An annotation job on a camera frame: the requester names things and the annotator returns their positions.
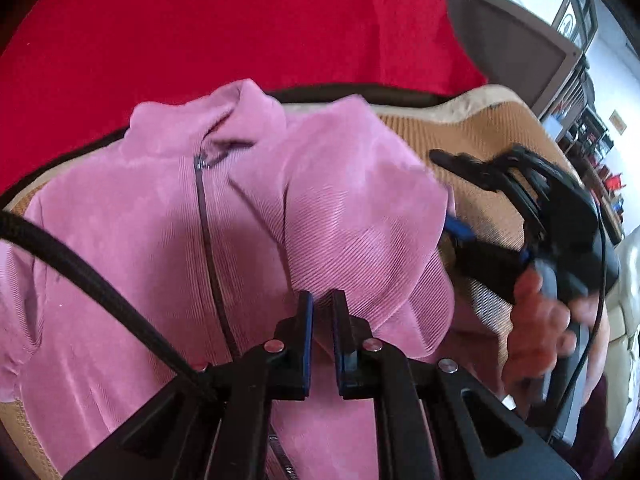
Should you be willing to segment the maroon sleeve forearm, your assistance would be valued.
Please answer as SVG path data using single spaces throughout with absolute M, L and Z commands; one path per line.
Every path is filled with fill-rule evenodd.
M 608 382 L 602 376 L 580 411 L 574 444 L 564 454 L 564 460 L 582 479 L 602 479 L 614 463 L 606 426 L 607 405 Z

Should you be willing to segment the right hand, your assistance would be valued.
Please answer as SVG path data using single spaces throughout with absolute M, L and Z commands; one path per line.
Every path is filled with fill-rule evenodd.
M 567 358 L 576 349 L 576 336 L 568 330 L 570 322 L 584 324 L 594 335 L 587 362 L 584 399 L 589 400 L 601 379 L 608 337 L 611 333 L 608 312 L 592 295 L 562 304 L 541 292 L 544 280 L 535 269 L 527 269 L 516 281 L 515 304 L 511 310 L 512 330 L 506 340 L 508 358 L 502 370 L 504 390 L 512 396 L 516 411 L 525 418 L 530 402 L 525 382 L 553 370 L 559 358 Z

